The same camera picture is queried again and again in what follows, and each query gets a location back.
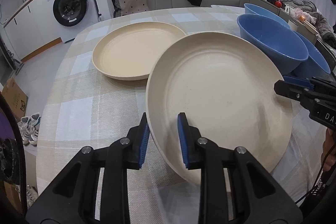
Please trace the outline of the blue bowl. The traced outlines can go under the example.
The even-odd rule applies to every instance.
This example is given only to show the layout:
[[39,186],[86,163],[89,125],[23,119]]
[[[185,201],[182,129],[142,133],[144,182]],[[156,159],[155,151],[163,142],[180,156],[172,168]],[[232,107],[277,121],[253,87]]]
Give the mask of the blue bowl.
[[273,19],[277,22],[279,22],[280,24],[282,24],[283,26],[285,26],[286,28],[290,29],[289,24],[282,18],[280,18],[278,15],[276,15],[275,13],[262,8],[260,6],[251,4],[251,3],[245,3],[244,4],[244,9],[245,9],[245,13],[246,14],[256,14],[256,15],[261,15],[261,16],[265,16],[267,18]]
[[309,58],[309,51],[299,36],[281,23],[257,14],[237,17],[240,37],[262,50],[282,75],[287,75]]
[[298,32],[294,32],[306,45],[309,57],[302,62],[295,70],[290,72],[288,76],[298,77],[301,79],[310,79],[312,77],[325,77],[330,74],[330,67],[320,53],[320,51],[304,36]]

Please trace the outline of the blue bowl front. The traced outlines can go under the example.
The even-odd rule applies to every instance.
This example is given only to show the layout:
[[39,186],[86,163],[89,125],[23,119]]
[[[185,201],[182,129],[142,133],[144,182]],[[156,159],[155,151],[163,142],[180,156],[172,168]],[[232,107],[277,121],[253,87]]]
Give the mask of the blue bowl front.
[[257,14],[237,17],[240,37],[262,50],[282,75],[287,75],[309,58],[309,51],[299,36],[281,23]]

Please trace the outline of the cream plate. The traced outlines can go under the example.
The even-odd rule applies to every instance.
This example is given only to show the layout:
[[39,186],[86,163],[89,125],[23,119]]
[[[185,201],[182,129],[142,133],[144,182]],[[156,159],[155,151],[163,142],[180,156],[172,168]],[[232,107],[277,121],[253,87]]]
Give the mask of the cream plate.
[[200,32],[168,47],[146,87],[146,115],[155,145],[181,178],[201,182],[199,170],[182,160],[177,117],[218,146],[245,147],[268,171],[274,170],[291,136],[290,100],[274,92],[282,78],[257,47],[222,32]]
[[92,63],[106,77],[144,80],[160,55],[186,33],[163,22],[138,22],[105,35],[92,52]]

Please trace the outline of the blue bowl back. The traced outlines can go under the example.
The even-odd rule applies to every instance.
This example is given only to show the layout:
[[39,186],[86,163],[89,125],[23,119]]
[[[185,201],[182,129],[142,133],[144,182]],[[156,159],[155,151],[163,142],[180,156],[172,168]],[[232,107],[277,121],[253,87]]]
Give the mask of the blue bowl back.
[[278,15],[276,15],[275,13],[262,8],[260,6],[251,4],[251,3],[245,3],[244,4],[244,9],[245,9],[245,13],[246,14],[256,14],[256,15],[261,15],[261,16],[265,16],[267,18],[273,19],[277,22],[279,22],[280,24],[282,24],[283,26],[285,26],[286,28],[290,29],[289,24],[282,18],[280,18]]

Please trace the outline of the grey blanket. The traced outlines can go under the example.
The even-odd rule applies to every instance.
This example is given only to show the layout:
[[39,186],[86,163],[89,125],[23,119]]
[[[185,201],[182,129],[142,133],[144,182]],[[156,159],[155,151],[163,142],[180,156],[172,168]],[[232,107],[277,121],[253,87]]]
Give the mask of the grey blanket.
[[327,19],[319,12],[316,5],[311,1],[279,0],[289,6],[289,14],[293,19],[305,18],[318,31],[325,43],[335,48],[335,33]]

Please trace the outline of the red apple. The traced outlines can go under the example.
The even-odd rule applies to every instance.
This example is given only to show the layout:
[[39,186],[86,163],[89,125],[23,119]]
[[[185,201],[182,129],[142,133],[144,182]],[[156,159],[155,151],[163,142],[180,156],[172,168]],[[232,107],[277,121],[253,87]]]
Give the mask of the red apple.
[[280,1],[276,1],[274,4],[275,4],[275,6],[277,6],[277,7],[282,7],[282,3],[281,3]]

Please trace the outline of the white sneaker right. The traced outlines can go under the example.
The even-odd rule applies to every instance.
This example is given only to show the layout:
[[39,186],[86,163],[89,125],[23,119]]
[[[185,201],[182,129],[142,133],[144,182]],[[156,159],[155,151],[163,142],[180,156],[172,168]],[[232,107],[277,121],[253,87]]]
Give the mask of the white sneaker right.
[[29,143],[33,146],[37,146],[38,143],[38,135],[39,128],[41,125],[41,115],[40,113],[35,113],[30,118],[30,125],[27,128],[27,132],[29,133]]

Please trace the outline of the white sneaker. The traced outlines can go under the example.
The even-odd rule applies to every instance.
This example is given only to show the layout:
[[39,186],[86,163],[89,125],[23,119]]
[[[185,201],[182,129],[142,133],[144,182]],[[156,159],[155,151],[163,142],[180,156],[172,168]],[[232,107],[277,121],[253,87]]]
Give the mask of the white sneaker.
[[38,143],[38,135],[39,128],[41,125],[41,115],[40,113],[35,113],[30,118],[30,125],[27,128],[27,132],[29,133],[29,143],[33,146],[37,146]]
[[29,120],[30,119],[29,119],[28,116],[24,116],[18,122],[18,127],[19,127],[19,131],[21,133],[23,145],[28,145],[29,144],[29,136],[30,136],[30,134],[27,131],[27,127],[29,125]]

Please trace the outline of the white sneaker left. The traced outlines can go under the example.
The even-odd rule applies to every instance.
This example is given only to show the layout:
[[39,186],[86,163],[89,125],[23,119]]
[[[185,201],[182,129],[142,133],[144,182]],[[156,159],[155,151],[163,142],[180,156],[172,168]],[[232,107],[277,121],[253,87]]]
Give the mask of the white sneaker left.
[[29,136],[30,136],[30,134],[27,131],[27,127],[29,125],[29,120],[30,119],[29,119],[28,116],[24,116],[18,122],[18,127],[19,127],[19,131],[21,133],[23,145],[28,145],[29,144]]

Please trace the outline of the cardboard box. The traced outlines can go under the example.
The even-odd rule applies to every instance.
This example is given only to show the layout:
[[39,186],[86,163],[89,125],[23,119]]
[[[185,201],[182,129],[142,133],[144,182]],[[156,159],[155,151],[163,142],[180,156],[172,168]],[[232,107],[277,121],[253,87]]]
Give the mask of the cardboard box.
[[7,80],[1,93],[18,122],[26,115],[28,96],[15,82],[13,77]]

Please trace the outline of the white kitchen cabinet counter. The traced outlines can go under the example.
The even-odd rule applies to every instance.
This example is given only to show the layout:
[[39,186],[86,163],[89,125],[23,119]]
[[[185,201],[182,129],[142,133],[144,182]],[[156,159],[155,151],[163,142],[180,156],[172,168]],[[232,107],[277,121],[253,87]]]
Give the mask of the white kitchen cabinet counter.
[[5,22],[5,33],[18,59],[60,38],[51,0],[27,0]]

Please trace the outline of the white washing machine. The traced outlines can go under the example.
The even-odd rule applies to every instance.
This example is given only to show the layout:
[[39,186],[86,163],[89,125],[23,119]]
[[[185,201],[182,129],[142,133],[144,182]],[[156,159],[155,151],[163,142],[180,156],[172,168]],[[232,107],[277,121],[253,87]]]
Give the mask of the white washing machine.
[[51,7],[52,25],[64,43],[99,21],[96,0],[46,1]]

